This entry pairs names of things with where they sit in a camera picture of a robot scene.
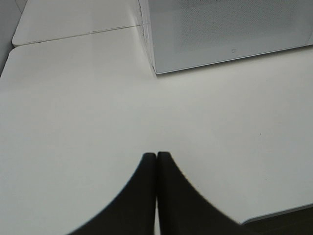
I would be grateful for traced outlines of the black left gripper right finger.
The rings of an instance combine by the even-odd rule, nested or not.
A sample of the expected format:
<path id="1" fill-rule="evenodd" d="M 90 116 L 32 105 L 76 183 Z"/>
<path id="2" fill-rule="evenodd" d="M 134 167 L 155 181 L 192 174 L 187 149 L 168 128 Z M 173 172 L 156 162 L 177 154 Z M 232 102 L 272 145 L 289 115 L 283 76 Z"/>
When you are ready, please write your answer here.
<path id="1" fill-rule="evenodd" d="M 243 235 L 242 226 L 207 202 L 169 152 L 158 152 L 157 207 L 162 235 Z"/>

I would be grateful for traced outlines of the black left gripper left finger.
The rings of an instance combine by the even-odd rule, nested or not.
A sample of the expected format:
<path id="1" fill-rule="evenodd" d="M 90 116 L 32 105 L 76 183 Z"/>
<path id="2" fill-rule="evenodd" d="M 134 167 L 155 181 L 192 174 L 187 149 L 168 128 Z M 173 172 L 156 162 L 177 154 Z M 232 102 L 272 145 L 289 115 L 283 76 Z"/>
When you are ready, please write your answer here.
<path id="1" fill-rule="evenodd" d="M 156 154 L 145 153 L 119 194 L 73 235 L 153 235 L 156 211 Z"/>

